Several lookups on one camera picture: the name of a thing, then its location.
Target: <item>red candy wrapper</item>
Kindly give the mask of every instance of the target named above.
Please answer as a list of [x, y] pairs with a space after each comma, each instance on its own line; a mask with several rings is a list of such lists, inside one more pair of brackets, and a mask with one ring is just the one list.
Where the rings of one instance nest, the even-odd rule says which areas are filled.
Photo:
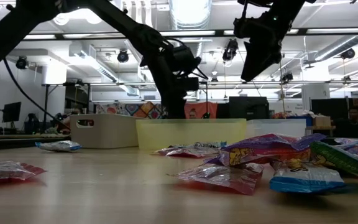
[[310, 159], [309, 145], [324, 138], [322, 134], [302, 138], [266, 134], [222, 147], [219, 155], [207, 163], [236, 166], [247, 162], [265, 164], [272, 160], [300, 159], [306, 162]]
[[181, 180], [196, 181], [229, 187], [245, 195], [254, 194], [255, 186], [262, 176], [264, 167], [248, 163], [242, 167], [225, 167], [215, 164], [203, 164], [176, 175]]
[[27, 180], [28, 178], [46, 172], [45, 170], [34, 167], [32, 165], [20, 164], [12, 161], [0, 162], [0, 180], [3, 179], [18, 179]]

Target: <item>white plastic container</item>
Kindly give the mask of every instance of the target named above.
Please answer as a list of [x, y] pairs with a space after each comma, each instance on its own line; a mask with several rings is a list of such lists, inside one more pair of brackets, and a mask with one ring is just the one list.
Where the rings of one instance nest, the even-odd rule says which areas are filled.
[[[88, 149], [115, 149], [138, 146], [136, 120], [117, 114], [71, 115], [71, 140]], [[92, 120], [94, 126], [82, 126], [80, 120]]]
[[143, 119], [137, 120], [139, 149], [156, 151], [173, 144], [227, 141], [245, 138], [245, 119]]
[[294, 137], [305, 136], [304, 119], [255, 119], [247, 121], [246, 137], [251, 138], [264, 134], [285, 134]]

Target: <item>black robotic arm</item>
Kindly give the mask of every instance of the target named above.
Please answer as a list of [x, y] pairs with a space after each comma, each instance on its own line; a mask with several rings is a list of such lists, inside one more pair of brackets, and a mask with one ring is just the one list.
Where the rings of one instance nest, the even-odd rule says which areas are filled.
[[[305, 1], [315, 0], [238, 0], [244, 12], [234, 21], [234, 34], [238, 38], [250, 37], [242, 79], [251, 81], [281, 60], [281, 41]], [[257, 19], [246, 18], [248, 3], [270, 10]], [[151, 71], [168, 117], [185, 117], [183, 97], [186, 91], [198, 89], [198, 79], [188, 75], [201, 62], [185, 45], [174, 47], [158, 31], [132, 20], [108, 0], [17, 0], [15, 8], [7, 8], [10, 13], [0, 21], [0, 61], [40, 23], [59, 13], [88, 8], [125, 35], [143, 55], [141, 65]]]

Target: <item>table surface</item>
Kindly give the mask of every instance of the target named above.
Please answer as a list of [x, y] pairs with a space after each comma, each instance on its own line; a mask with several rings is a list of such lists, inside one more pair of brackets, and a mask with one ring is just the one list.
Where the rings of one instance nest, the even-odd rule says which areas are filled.
[[0, 185], [0, 223], [358, 223], [358, 188], [332, 195], [274, 192], [269, 167], [255, 195], [246, 196], [184, 187], [167, 174], [202, 160], [137, 149], [7, 149], [0, 160], [48, 170], [28, 182]]

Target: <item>white storage bin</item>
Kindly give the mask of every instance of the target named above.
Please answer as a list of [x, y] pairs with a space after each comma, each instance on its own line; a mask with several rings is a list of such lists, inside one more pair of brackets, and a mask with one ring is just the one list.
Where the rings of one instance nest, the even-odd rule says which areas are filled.
[[294, 137], [305, 136], [304, 119], [255, 119], [247, 121], [247, 138], [264, 134], [285, 134]]
[[[71, 115], [71, 139], [88, 149], [114, 149], [136, 147], [136, 120], [117, 114]], [[82, 126], [80, 120], [93, 120], [93, 126]]]

